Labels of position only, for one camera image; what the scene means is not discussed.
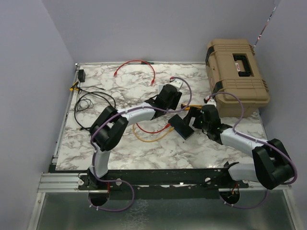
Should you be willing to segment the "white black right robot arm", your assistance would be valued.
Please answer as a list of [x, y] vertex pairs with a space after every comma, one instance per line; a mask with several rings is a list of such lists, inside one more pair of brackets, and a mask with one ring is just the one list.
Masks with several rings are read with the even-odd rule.
[[237, 181], [252, 181], [272, 190], [297, 178], [297, 170], [280, 140], [257, 139], [235, 131], [231, 125], [222, 123], [214, 105], [190, 108], [183, 119], [188, 128], [191, 127], [191, 118], [195, 119], [192, 126], [200, 129], [210, 140], [232, 147], [253, 159], [252, 163], [225, 164], [227, 172], [220, 176], [223, 186], [232, 187]]

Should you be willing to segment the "green screwdriver at wall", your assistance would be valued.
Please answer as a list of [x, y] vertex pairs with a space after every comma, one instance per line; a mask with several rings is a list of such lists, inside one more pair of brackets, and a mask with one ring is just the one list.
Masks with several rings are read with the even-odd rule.
[[141, 61], [142, 65], [154, 65], [154, 62]]

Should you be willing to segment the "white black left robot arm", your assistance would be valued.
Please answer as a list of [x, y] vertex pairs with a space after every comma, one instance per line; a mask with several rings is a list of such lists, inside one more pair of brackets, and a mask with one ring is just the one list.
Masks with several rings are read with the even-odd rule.
[[120, 142], [126, 128], [142, 121], [157, 119], [168, 110], [176, 110], [182, 92], [172, 84], [162, 87], [160, 93], [142, 104], [116, 109], [106, 107], [90, 127], [94, 155], [88, 169], [89, 183], [95, 189], [105, 186], [111, 150]]

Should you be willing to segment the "yellow black screwdriver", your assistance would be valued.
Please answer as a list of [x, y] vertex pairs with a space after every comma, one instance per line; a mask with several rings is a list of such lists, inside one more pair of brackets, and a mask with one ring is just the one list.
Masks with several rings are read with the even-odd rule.
[[79, 90], [79, 81], [76, 81], [71, 87], [70, 87], [70, 91], [78, 91]]

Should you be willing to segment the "black network switch box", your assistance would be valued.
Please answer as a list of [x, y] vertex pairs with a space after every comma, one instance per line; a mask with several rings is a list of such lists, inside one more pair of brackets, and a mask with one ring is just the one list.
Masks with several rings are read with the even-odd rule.
[[194, 130], [189, 125], [186, 125], [179, 115], [171, 117], [168, 123], [184, 140], [188, 139], [194, 133]]

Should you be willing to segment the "yellow black utility knife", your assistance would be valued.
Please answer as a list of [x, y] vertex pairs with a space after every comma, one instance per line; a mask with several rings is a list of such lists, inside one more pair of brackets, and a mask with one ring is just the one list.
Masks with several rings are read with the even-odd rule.
[[197, 104], [190, 104], [189, 106], [187, 106], [186, 104], [181, 104], [180, 105], [181, 109], [184, 108], [184, 111], [187, 111], [189, 110], [190, 108], [198, 108], [198, 109], [201, 109], [202, 108], [202, 105], [197, 105]]

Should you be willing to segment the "tan plastic tool case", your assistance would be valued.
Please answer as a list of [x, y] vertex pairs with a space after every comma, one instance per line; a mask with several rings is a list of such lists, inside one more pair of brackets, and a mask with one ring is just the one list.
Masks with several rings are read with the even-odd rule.
[[254, 55], [246, 39], [208, 43], [206, 72], [220, 117], [249, 117], [269, 103], [269, 89]]

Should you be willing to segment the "black power adapter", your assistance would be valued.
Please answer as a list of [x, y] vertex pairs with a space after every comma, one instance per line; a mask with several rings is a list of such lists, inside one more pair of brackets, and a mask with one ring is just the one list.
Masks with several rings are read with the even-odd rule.
[[85, 71], [83, 69], [79, 69], [77, 77], [78, 77], [79, 82], [85, 82], [85, 78], [86, 78]]

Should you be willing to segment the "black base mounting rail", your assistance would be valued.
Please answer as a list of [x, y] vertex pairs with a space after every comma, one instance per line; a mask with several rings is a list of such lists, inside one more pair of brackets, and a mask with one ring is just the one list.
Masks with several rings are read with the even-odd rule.
[[77, 192], [88, 193], [95, 203], [135, 199], [218, 199], [221, 192], [248, 188], [243, 181], [233, 181], [225, 169], [110, 170], [98, 184], [88, 172], [77, 171]]

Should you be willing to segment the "white small router box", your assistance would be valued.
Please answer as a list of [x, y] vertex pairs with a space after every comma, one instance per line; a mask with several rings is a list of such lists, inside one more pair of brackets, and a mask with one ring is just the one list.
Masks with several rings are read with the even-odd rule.
[[163, 90], [164, 86], [165, 85], [162, 85], [162, 84], [158, 85], [158, 88], [157, 88], [158, 94], [161, 93], [161, 91]]

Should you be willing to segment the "aluminium frame rail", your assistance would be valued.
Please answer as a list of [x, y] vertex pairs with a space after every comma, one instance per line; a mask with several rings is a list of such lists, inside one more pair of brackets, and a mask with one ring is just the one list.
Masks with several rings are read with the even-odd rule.
[[71, 193], [77, 192], [77, 172], [76, 171], [55, 171], [55, 166], [59, 158], [59, 147], [64, 133], [64, 126], [68, 118], [68, 110], [72, 100], [72, 93], [69, 94], [65, 107], [64, 118], [60, 126], [60, 132], [56, 141], [55, 150], [52, 155], [51, 164], [47, 172], [40, 176], [38, 189], [36, 192], [35, 205], [27, 226], [28, 230], [36, 230], [40, 216], [44, 207], [46, 194], [48, 193]]

